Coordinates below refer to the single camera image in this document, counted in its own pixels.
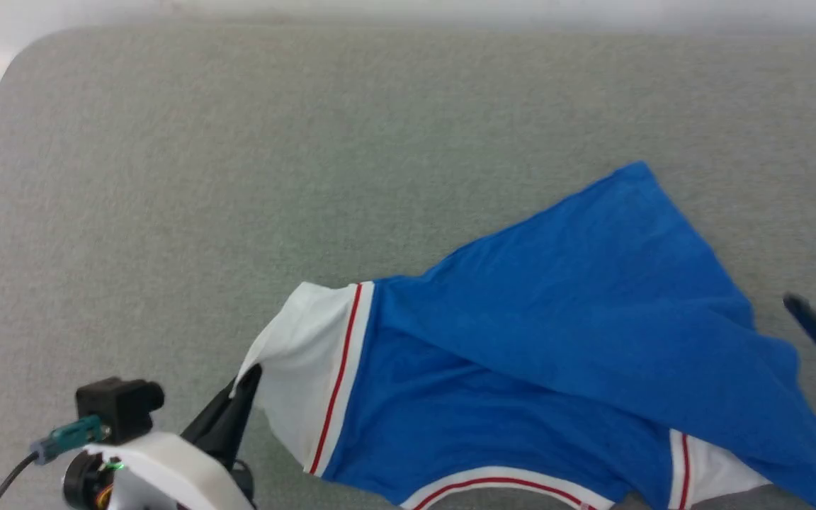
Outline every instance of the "white trim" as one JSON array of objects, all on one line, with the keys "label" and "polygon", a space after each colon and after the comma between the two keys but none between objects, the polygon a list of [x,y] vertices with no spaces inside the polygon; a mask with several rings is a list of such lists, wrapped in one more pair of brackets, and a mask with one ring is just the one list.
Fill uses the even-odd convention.
[{"label": "white trim", "polygon": [[713,497],[736,494],[770,484],[729,450],[689,436],[688,456],[692,483],[686,508]]},{"label": "white trim", "polygon": [[[687,443],[687,454],[684,449]],[[732,452],[670,430],[669,441],[673,456],[673,480],[669,494],[669,508],[686,510],[707,499],[736,494],[770,484],[757,471],[747,467]],[[682,491],[686,490],[684,504]]]},{"label": "white trim", "polygon": [[567,480],[525,469],[490,465],[440,478],[411,494],[399,506],[407,510],[425,510],[449,494],[485,487],[521,488],[554,497],[576,510],[609,510],[614,504],[600,494]]},{"label": "white trim", "polygon": [[[691,478],[690,467],[686,464],[689,459],[686,458],[686,452],[684,452],[684,445],[682,441],[683,437],[686,438],[687,442],[688,438],[683,433],[679,432],[678,430],[669,430],[669,447],[671,450],[671,455],[673,456],[673,480],[671,481],[669,490],[668,507],[676,510],[683,508],[682,491],[683,489],[686,489],[684,487],[684,482],[686,481],[686,479],[684,479],[686,478],[686,468],[688,468],[689,478]],[[689,496],[686,495],[686,506],[684,508],[689,507],[688,500]]]},{"label": "white trim", "polygon": [[346,370],[324,440],[322,468],[342,431],[344,410],[360,361],[363,334],[373,300],[373,284],[326,288],[302,283],[250,346],[239,369],[242,378],[254,365],[263,368],[254,404],[266,413],[273,435],[305,471],[312,467],[334,384],[343,358],[347,326],[354,311]]},{"label": "white trim", "polygon": [[[334,356],[333,369],[330,371],[329,396],[328,406],[331,406],[331,414],[329,415],[329,423],[327,420],[327,407],[322,409],[322,422],[320,434],[315,439],[314,448],[311,449],[311,455],[308,456],[309,462],[304,464],[304,471],[311,472],[315,477],[323,477],[324,472],[327,471],[329,459],[336,450],[336,444],[339,441],[339,436],[342,434],[342,425],[346,419],[346,410],[349,408],[349,400],[351,397],[352,387],[354,386],[354,378],[357,375],[358,365],[361,362],[361,352],[363,350],[363,338],[367,332],[367,322],[370,319],[370,309],[373,303],[373,282],[366,281],[358,284],[356,287],[357,306],[353,310],[353,320],[351,311],[346,319],[346,333],[340,338],[337,356]],[[351,323],[351,331],[347,329],[347,325]],[[346,365],[344,370],[341,369],[341,363],[344,359]],[[339,381],[338,390],[336,391],[336,382],[338,380],[339,372],[342,371],[342,380]],[[320,446],[320,440],[324,439],[322,449],[317,458],[317,448]]]}]

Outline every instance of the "red stripe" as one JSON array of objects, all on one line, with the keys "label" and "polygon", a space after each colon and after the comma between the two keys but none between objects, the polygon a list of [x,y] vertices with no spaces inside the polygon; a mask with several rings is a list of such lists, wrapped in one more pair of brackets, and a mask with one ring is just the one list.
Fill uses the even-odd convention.
[{"label": "red stripe", "polygon": [[572,496],[567,492],[560,491],[557,488],[547,487],[547,485],[535,484],[534,482],[529,482],[528,480],[519,480],[518,478],[508,478],[508,477],[490,477],[490,478],[477,478],[474,480],[468,480],[467,482],[459,482],[457,484],[450,484],[446,485],[446,487],[441,488],[440,490],[430,494],[430,496],[425,497],[423,501],[421,501],[418,506],[414,507],[414,510],[422,510],[427,504],[430,504],[430,501],[435,500],[441,494],[445,492],[449,492],[451,490],[456,490],[464,487],[469,487],[470,485],[478,485],[478,484],[515,484],[515,485],[525,485],[525,487],[532,487],[535,489],[539,489],[542,491],[547,491],[557,496],[561,496],[570,500],[572,503],[577,504],[577,506],[581,506],[581,500]]},{"label": "red stripe", "polygon": [[327,419],[323,423],[323,432],[320,433],[320,443],[317,445],[317,454],[314,456],[314,464],[310,467],[310,474],[317,474],[317,465],[320,464],[320,454],[323,453],[323,445],[327,442],[327,433],[329,432],[329,422],[333,419],[333,407],[336,406],[336,397],[339,394],[339,387],[342,385],[342,378],[346,374],[346,362],[349,360],[349,343],[351,342],[351,330],[354,326],[354,316],[357,315],[357,303],[361,300],[361,284],[357,285],[354,290],[354,303],[352,304],[352,313],[348,318],[348,329],[346,329],[346,341],[342,346],[342,362],[339,363],[339,375],[336,376],[336,385],[333,386],[333,396],[329,398],[329,406],[327,407]]},{"label": "red stripe", "polygon": [[689,436],[682,435],[682,451],[684,461],[686,461],[686,475],[682,481],[682,501],[679,502],[679,510],[686,510],[686,502],[689,500],[689,478],[691,477],[691,462],[689,461]]}]

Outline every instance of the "white robot part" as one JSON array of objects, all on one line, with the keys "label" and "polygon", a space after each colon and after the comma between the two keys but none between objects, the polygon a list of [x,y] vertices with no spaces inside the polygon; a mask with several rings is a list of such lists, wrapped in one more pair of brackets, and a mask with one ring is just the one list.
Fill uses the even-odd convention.
[{"label": "white robot part", "polygon": [[223,466],[174,433],[149,432],[120,446],[90,443],[90,455],[120,459],[108,510],[253,510]]}]

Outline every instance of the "green cable connector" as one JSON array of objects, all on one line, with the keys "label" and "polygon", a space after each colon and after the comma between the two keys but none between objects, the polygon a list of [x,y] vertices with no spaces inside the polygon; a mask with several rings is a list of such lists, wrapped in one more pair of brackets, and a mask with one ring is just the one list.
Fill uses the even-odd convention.
[{"label": "green cable connector", "polygon": [[30,451],[36,452],[37,465],[49,464],[69,450],[103,440],[105,438],[103,429],[103,422],[99,416],[85,416],[74,423],[53,429],[46,438],[33,441]]}]

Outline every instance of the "gray couch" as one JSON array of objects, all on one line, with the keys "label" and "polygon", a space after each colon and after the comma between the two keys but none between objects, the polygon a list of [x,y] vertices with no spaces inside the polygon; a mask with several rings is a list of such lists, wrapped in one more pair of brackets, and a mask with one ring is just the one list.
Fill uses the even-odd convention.
[{"label": "gray couch", "polygon": [[[646,159],[803,358],[816,300],[816,39],[245,25],[61,33],[0,88],[0,480],[107,375],[164,385],[179,430],[300,281],[417,273]],[[256,413],[261,508],[383,509],[301,474]],[[2,508],[61,507],[66,462]],[[511,490],[440,508],[528,510]],[[622,508],[642,508],[631,497]],[[700,504],[804,508],[776,488]]]}]

